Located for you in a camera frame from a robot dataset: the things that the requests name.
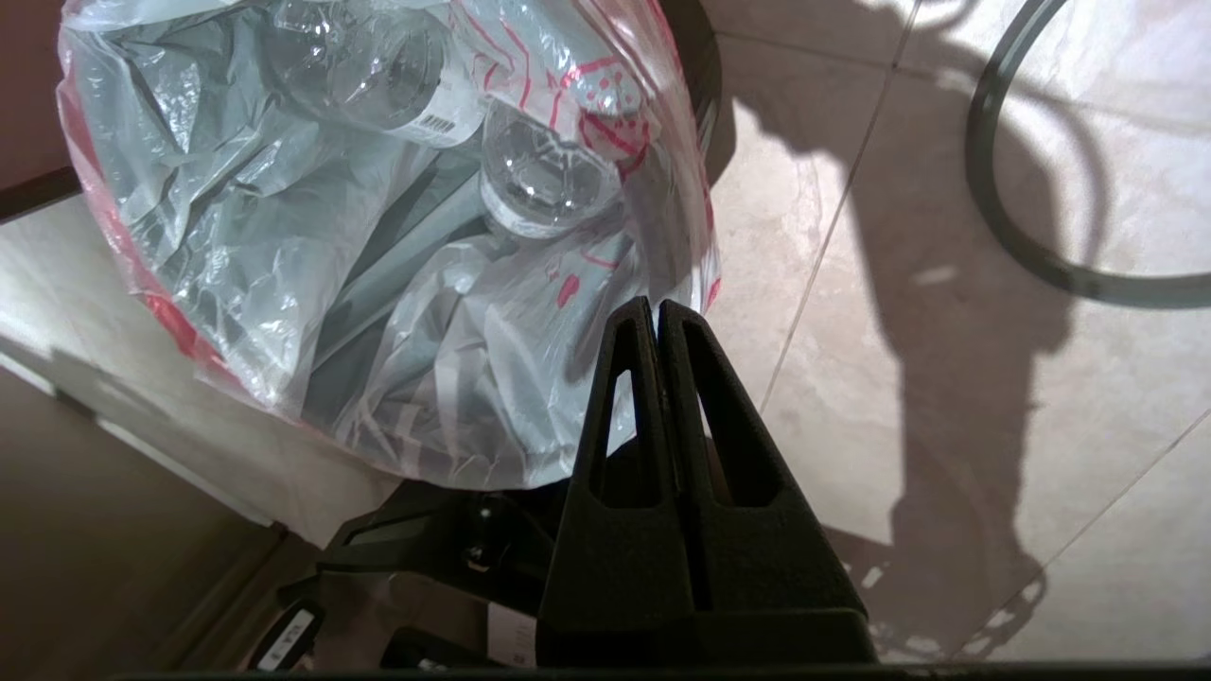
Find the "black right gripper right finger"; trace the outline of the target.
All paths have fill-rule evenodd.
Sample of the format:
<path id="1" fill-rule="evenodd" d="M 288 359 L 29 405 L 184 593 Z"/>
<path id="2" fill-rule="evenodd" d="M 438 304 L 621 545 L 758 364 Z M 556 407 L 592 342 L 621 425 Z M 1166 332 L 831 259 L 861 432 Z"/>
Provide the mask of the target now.
<path id="1" fill-rule="evenodd" d="M 705 317 L 671 299 L 658 357 L 693 585 L 710 611 L 865 606 Z"/>

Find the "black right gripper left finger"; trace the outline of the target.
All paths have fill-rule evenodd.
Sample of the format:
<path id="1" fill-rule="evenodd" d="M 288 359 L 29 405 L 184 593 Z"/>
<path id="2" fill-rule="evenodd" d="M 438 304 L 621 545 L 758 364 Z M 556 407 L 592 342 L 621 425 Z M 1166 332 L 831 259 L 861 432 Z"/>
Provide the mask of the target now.
<path id="1" fill-rule="evenodd" d="M 608 443 L 620 374 L 630 374 L 637 443 L 630 490 L 638 497 L 618 505 Z M 540 616 L 691 610 L 667 413 L 652 307 L 635 298 L 606 320 Z"/>

